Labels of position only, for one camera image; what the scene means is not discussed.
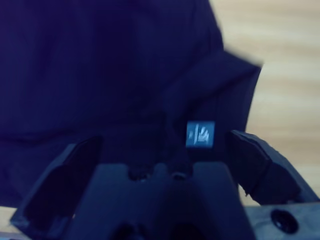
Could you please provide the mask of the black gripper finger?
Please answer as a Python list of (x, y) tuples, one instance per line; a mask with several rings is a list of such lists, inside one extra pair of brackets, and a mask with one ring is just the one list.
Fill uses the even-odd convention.
[(101, 136), (69, 144), (36, 181), (10, 219), (23, 234), (63, 234), (100, 160)]
[(236, 182), (260, 205), (303, 203), (302, 179), (281, 153), (256, 135), (227, 134), (227, 165)]

